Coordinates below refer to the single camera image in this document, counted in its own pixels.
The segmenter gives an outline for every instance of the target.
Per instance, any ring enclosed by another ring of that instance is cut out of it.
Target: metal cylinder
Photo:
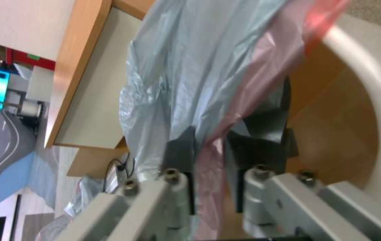
[[[125,181],[123,186],[123,195],[124,196],[135,196],[138,194],[138,181],[134,179],[128,179]]]

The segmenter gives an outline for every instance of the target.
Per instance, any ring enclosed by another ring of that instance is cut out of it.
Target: wooden panel edge
[[[79,22],[79,20],[75,19],[75,18],[81,17],[81,14],[76,13],[78,11],[76,9],[76,6],[79,3],[80,3],[79,0],[77,0],[74,3],[74,9],[71,12],[70,20],[68,21],[66,32],[65,32],[65,35],[63,37],[63,42],[62,42],[61,47],[60,47],[60,52],[64,51],[64,49],[65,49],[65,47],[64,47],[64,45],[66,45],[65,41],[67,41],[69,39],[74,39],[74,38],[67,37],[67,34],[68,35],[72,34],[72,31],[70,29],[73,26],[77,27],[77,28],[79,27],[78,25],[77,26],[73,25],[73,24],[75,24],[74,22]],[[103,29],[104,23],[106,22],[107,16],[109,15],[110,9],[111,9],[111,0],[101,0],[100,9],[97,13],[97,16],[95,18],[95,22],[92,26],[89,37],[88,37],[86,44],[83,48],[83,52],[81,54],[81,57],[78,60],[77,66],[74,69],[74,73],[72,74],[71,81],[69,82],[69,85],[66,88],[67,90],[65,92],[65,96],[63,97],[62,102],[59,104],[60,108],[59,108],[57,113],[55,113],[55,112],[51,113],[51,109],[49,108],[48,127],[46,130],[46,136],[45,136],[45,148],[49,148],[49,147],[52,147],[54,145],[55,139],[59,133],[60,127],[61,127],[63,120],[66,116],[68,108],[70,107],[72,98],[76,92],[76,89],[77,89],[77,86],[80,82],[80,79],[83,75],[84,69],[86,68],[87,63],[89,62],[89,58],[92,54],[92,51],[95,47],[97,40],[101,34],[101,31]],[[54,95],[54,93],[52,93],[52,96],[51,96],[51,104],[52,104],[53,95]]]
[[[113,0],[112,5],[129,15],[143,20],[155,0]]]

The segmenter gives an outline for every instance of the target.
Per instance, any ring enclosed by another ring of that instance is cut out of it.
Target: plastic bag
[[[195,126],[197,239],[220,231],[223,137],[302,59],[304,36],[316,39],[323,25],[306,19],[313,4],[158,0],[131,42],[119,117],[136,174],[157,177],[167,141]],[[313,28],[304,32],[304,23]]]
[[[79,182],[79,188],[80,191],[77,191],[77,196],[64,208],[64,211],[72,218],[79,215],[95,196],[103,190],[103,180],[84,176]]]
[[[87,176],[79,181],[76,197],[64,208],[66,212],[55,218],[40,230],[36,241],[54,241],[66,229],[68,224],[85,209],[95,196],[103,190],[103,180]]]

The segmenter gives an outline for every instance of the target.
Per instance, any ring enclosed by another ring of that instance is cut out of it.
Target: white wall
[[[0,45],[55,61],[74,0],[0,0]]]

